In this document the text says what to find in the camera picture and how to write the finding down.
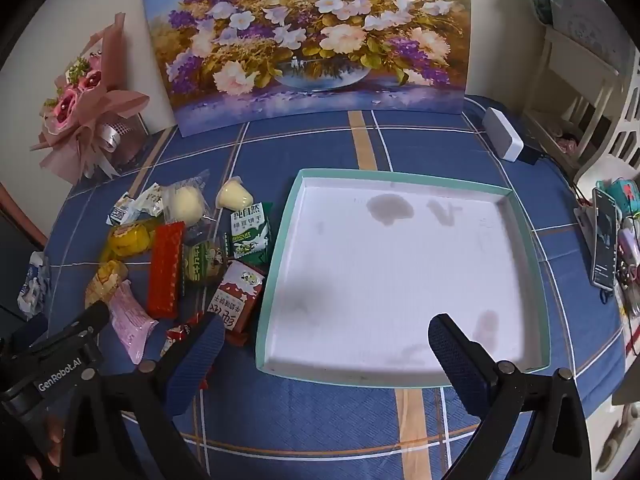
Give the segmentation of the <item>red white milk biscuit packet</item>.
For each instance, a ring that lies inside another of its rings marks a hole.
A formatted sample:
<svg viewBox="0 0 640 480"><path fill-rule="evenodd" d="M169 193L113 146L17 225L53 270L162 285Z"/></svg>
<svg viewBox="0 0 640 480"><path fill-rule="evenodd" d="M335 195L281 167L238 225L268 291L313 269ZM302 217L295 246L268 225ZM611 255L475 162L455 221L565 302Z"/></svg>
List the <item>red white milk biscuit packet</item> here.
<svg viewBox="0 0 640 480"><path fill-rule="evenodd" d="M229 344L242 347L248 341L248 321L264 285L265 275L241 261L232 260L224 271L207 311L222 319Z"/></svg>

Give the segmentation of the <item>yellow chips bag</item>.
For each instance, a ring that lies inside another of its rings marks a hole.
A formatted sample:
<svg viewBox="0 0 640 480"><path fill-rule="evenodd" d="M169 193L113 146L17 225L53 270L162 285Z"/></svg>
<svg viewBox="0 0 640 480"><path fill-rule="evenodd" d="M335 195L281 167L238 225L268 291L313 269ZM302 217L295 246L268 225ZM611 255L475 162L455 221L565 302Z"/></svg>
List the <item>yellow chips bag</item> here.
<svg viewBox="0 0 640 480"><path fill-rule="evenodd" d="M114 226L106 237L99 262L127 259L148 252L154 243L156 219L135 221L126 226Z"/></svg>

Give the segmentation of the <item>red crisps bag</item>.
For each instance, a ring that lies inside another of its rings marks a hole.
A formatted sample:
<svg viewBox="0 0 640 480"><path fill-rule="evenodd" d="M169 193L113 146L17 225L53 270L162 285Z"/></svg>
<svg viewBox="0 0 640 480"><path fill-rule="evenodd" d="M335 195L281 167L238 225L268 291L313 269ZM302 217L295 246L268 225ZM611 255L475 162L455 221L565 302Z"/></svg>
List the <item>red crisps bag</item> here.
<svg viewBox="0 0 640 480"><path fill-rule="evenodd" d="M160 357L162 358L176 342L186 339L186 336L190 335L203 316L203 312L196 312L185 323L168 328L163 348L160 349Z"/></svg>

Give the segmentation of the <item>blue white tissue pack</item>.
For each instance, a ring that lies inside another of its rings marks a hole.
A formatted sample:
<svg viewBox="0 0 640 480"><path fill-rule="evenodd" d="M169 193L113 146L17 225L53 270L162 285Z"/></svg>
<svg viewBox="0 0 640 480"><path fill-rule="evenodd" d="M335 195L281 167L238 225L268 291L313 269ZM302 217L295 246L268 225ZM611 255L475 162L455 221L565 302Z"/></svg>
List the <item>blue white tissue pack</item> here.
<svg viewBox="0 0 640 480"><path fill-rule="evenodd" d="M33 252L25 281L17 296L17 307L29 320L42 311L50 287L49 261L44 252Z"/></svg>

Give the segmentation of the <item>clear round bun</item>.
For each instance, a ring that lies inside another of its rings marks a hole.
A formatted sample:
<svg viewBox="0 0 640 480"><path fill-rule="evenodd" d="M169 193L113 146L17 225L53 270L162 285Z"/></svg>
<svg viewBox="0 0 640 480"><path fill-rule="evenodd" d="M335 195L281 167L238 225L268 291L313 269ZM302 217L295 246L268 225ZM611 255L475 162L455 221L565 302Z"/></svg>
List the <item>clear round bun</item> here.
<svg viewBox="0 0 640 480"><path fill-rule="evenodd" d="M162 187L163 215L166 223L183 222L187 228L195 226L209 212L204 188L209 171L195 177Z"/></svg>

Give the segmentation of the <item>long red snack packet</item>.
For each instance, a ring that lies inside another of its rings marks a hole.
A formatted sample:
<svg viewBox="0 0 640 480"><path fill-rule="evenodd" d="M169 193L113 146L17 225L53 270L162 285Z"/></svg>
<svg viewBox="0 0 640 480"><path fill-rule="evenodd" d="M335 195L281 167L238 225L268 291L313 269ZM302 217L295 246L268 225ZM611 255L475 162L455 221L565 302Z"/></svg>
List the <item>long red snack packet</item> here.
<svg viewBox="0 0 640 480"><path fill-rule="evenodd" d="M151 318L173 320L178 316L178 281L185 228L186 225L179 221L163 224L155 230L146 305Z"/></svg>

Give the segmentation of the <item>round green cake packet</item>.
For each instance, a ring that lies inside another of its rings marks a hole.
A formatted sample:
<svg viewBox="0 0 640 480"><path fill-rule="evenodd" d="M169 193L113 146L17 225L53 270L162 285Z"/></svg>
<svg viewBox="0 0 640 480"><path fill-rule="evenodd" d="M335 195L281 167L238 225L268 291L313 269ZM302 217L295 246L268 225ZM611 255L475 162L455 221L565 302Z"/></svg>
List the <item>round green cake packet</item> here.
<svg viewBox="0 0 640 480"><path fill-rule="evenodd" d="M224 255L213 240L184 245L182 251L183 279L195 285L210 285L220 278Z"/></svg>

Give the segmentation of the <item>yellow jelly cup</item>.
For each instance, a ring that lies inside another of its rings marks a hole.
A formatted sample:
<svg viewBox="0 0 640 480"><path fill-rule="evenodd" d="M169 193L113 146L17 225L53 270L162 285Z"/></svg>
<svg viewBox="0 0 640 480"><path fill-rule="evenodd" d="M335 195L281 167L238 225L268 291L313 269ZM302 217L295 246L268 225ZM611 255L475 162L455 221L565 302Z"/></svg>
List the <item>yellow jelly cup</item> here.
<svg viewBox="0 0 640 480"><path fill-rule="evenodd" d="M216 207L238 211L249 207L253 203L253 195L244 188L240 177L228 179L216 195Z"/></svg>

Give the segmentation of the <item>black power adapter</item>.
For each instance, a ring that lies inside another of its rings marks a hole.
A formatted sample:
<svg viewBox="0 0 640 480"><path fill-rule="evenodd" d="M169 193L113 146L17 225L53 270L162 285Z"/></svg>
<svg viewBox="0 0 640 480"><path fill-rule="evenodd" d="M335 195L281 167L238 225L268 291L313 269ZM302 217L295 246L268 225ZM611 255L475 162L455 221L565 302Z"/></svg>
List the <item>black power adapter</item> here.
<svg viewBox="0 0 640 480"><path fill-rule="evenodd" d="M525 162L529 165L535 165L539 159L544 157L544 150L535 138L529 134L523 134L521 136L523 141L523 147L518 154L518 161Z"/></svg>

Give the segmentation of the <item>beige orange egg roll packet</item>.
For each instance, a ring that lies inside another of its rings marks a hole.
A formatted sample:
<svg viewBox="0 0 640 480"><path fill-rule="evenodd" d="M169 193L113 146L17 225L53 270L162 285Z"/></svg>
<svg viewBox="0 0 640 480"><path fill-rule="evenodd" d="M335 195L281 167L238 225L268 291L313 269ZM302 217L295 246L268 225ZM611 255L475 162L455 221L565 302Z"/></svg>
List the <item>beige orange egg roll packet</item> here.
<svg viewBox="0 0 640 480"><path fill-rule="evenodd" d="M101 263L86 288L85 308L88 309L98 301L108 304L126 278L128 269L125 263L118 260Z"/></svg>

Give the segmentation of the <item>white orange snack packet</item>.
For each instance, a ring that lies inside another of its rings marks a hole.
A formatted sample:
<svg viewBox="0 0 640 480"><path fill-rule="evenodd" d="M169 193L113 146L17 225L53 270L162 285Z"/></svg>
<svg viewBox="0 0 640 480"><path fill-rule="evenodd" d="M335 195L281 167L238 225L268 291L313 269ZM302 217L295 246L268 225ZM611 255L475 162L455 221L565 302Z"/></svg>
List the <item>white orange snack packet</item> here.
<svg viewBox="0 0 640 480"><path fill-rule="evenodd" d="M158 183L153 183L138 196L132 204L132 208L138 216L147 214L157 218L164 210L163 187Z"/></svg>

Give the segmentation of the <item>pink wrapped flower bouquet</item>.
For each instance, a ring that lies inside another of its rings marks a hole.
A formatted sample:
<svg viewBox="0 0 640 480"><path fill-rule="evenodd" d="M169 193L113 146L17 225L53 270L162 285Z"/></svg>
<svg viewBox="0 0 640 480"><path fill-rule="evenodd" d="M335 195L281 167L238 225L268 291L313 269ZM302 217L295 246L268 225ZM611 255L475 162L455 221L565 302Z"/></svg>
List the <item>pink wrapped flower bouquet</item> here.
<svg viewBox="0 0 640 480"><path fill-rule="evenodd" d="M107 177L143 148L140 113L150 98L126 88L126 15L91 35L78 57L55 79L56 96L40 110L34 151L48 154L40 166L71 185L96 170Z"/></svg>

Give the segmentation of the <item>green white biscuit packet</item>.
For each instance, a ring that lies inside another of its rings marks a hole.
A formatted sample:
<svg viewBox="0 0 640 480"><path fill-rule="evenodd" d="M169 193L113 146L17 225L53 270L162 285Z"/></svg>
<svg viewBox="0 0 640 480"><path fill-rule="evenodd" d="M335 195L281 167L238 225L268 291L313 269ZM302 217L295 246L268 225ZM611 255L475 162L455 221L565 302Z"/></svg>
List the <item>green white biscuit packet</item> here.
<svg viewBox="0 0 640 480"><path fill-rule="evenodd" d="M265 259L271 243L272 203L254 203L230 216L230 248L235 259Z"/></svg>

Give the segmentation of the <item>pink snack packet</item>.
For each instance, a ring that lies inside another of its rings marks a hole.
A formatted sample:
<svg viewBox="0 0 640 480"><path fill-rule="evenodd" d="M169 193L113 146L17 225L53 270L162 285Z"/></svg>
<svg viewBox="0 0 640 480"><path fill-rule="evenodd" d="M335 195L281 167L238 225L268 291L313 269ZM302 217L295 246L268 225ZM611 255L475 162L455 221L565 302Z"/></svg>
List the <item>pink snack packet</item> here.
<svg viewBox="0 0 640 480"><path fill-rule="evenodd" d="M143 360L146 342L157 320L151 318L134 298L129 280L122 281L107 304L111 324L124 346L130 361L139 365Z"/></svg>

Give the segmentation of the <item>white green cracker packet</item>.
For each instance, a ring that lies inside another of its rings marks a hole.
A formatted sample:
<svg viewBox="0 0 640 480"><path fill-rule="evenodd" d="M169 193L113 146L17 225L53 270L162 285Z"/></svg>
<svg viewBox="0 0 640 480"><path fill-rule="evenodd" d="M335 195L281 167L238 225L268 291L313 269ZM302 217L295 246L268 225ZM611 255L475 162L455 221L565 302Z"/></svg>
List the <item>white green cracker packet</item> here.
<svg viewBox="0 0 640 480"><path fill-rule="evenodd" d="M136 201L128 193L122 194L106 216L108 226L126 226L135 222L140 216Z"/></svg>

